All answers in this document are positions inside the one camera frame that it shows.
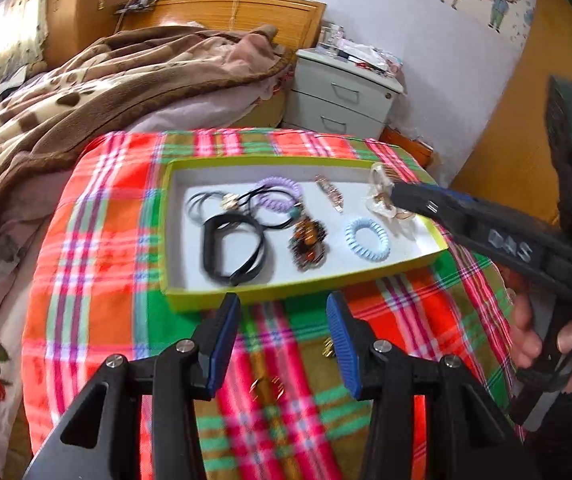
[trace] human hand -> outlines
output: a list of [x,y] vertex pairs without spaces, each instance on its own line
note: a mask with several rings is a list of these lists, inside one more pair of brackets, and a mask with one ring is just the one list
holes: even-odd
[[[512,296],[514,308],[511,314],[511,358],[519,368],[529,368],[541,353],[541,340],[531,327],[532,309],[528,299],[528,283],[509,269],[501,271],[509,294]],[[557,348],[562,354],[572,349],[572,321],[557,336]],[[564,388],[566,393],[572,392],[572,375]]]

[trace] white wall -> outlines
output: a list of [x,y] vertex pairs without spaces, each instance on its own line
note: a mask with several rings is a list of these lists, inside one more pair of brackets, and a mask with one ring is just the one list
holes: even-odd
[[520,51],[494,30],[439,0],[317,0],[325,18],[355,41],[404,60],[407,96],[394,126],[421,136],[442,163],[431,170],[448,184],[483,131]]

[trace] white nightstand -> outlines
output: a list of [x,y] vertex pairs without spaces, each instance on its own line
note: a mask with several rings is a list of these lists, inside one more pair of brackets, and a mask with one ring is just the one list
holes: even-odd
[[395,98],[404,91],[396,79],[314,48],[298,50],[297,57],[284,128],[364,139],[380,136]]

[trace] wooden headboard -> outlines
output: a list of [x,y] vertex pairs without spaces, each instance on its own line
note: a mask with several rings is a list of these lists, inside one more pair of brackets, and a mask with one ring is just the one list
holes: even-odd
[[315,46],[326,4],[308,0],[157,0],[152,12],[128,14],[122,30],[199,22],[211,30],[252,30],[271,24],[275,42],[297,50]]

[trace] wooden wardrobe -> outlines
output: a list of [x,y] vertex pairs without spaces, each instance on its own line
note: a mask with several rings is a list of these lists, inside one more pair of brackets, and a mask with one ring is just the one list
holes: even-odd
[[89,46],[110,36],[117,24],[116,6],[128,0],[48,0],[48,38],[44,57],[56,68]]
[[572,79],[572,5],[537,0],[535,19],[512,78],[452,188],[557,219],[557,174],[544,128],[551,74]]

